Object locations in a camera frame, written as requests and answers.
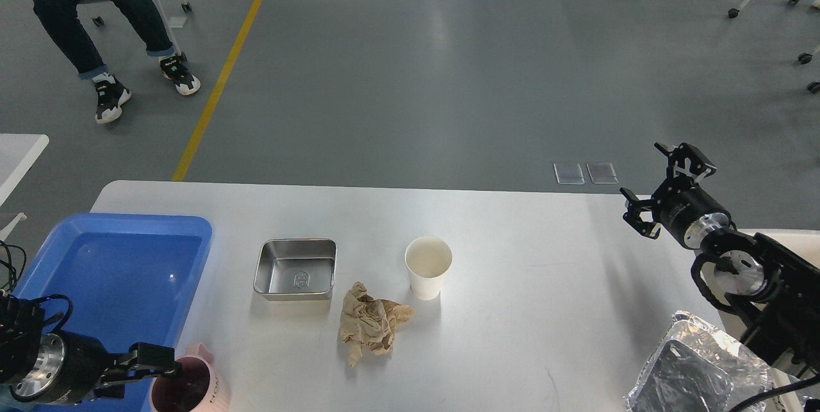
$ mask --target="yellow floor line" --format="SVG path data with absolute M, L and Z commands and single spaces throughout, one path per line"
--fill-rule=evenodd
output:
M 217 108 L 217 103 L 219 103 L 220 97 L 222 97 L 222 91 L 225 90 L 225 84 L 228 82 L 228 78 L 231 77 L 231 71 L 234 69 L 234 64 L 236 64 L 236 59 L 240 55 L 240 51 L 242 51 L 242 46 L 245 44 L 245 39 L 248 37 L 248 32 L 254 24 L 254 20 L 257 12 L 259 11 L 260 5 L 261 0 L 254 0 L 254 3 L 251 4 L 248 15 L 245 16 L 245 21 L 242 23 L 240 33 L 236 36 L 231 52 L 228 53 L 228 59 L 225 60 L 225 65 L 222 66 L 222 72 L 219 73 L 217 83 L 213 86 L 211 96 L 208 97 L 208 102 L 205 104 L 205 109 L 203 109 L 202 115 L 199 117 L 197 127 L 193 129 L 193 134 L 191 135 L 190 140 L 188 140 L 188 145 L 185 147 L 185 152 L 182 153 L 182 158 L 179 159 L 179 164 L 176 166 L 174 176 L 170 179 L 171 181 L 182 181 L 185 179 L 185 174 L 188 173 L 188 167 L 191 166 L 193 156 L 197 153 L 199 143 L 202 141 L 202 136 L 205 135 L 205 130 L 208 128 L 208 123 L 211 122 L 213 112 Z

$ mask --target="paper cup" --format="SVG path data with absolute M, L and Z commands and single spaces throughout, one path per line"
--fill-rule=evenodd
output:
M 453 252 L 438 237 L 419 237 L 404 251 L 404 264 L 410 274 L 410 289 L 418 299 L 433 299 L 445 284 L 453 263 Z
M 149 390 L 153 412 L 226 412 L 231 390 L 213 368 L 213 354 L 202 343 L 189 345 L 177 359 L 182 377 L 156 378 Z

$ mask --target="gray floor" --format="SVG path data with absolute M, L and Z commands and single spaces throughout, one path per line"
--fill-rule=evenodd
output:
M 187 99 L 113 6 L 82 7 L 136 93 L 108 128 L 30 0 L 0 5 L 0 131 L 51 138 L 2 207 L 30 216 L 11 242 L 36 251 L 114 179 L 170 179 L 252 0 L 191 1 L 178 36 L 204 86 Z M 820 63 L 794 63 L 820 12 L 754 0 L 727 20 L 739 1 L 264 0 L 186 180 L 615 193 L 552 169 L 611 161 L 648 194 L 652 144 L 686 141 L 739 226 L 820 229 Z

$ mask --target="blue plastic tray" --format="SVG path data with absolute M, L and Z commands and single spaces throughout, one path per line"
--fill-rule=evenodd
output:
M 64 330 L 96 337 L 109 352 L 134 342 L 175 347 L 210 245 L 211 225 L 200 217 L 79 213 L 55 226 L 14 294 L 68 295 L 74 314 Z M 126 386 L 125 400 L 37 410 L 147 411 L 149 385 Z

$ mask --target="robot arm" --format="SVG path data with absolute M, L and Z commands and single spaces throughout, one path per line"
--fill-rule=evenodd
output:
M 67 312 L 45 319 L 40 305 L 49 299 L 65 299 Z M 128 353 L 112 354 L 96 338 L 62 330 L 71 310 L 64 295 L 31 301 L 0 295 L 0 383 L 9 385 L 15 400 L 78 404 L 100 397 L 121 399 L 126 383 L 181 375 L 173 348 L 136 343 Z
M 651 239 L 664 226 L 695 252 L 691 275 L 700 293 L 741 318 L 741 342 L 768 365 L 796 377 L 820 372 L 820 270 L 768 236 L 736 231 L 729 212 L 700 187 L 716 169 L 697 147 L 655 146 L 668 159 L 667 176 L 650 199 L 621 188 L 627 198 L 624 220 Z M 647 211 L 651 220 L 641 217 Z M 706 263 L 714 264 L 728 304 L 703 280 Z

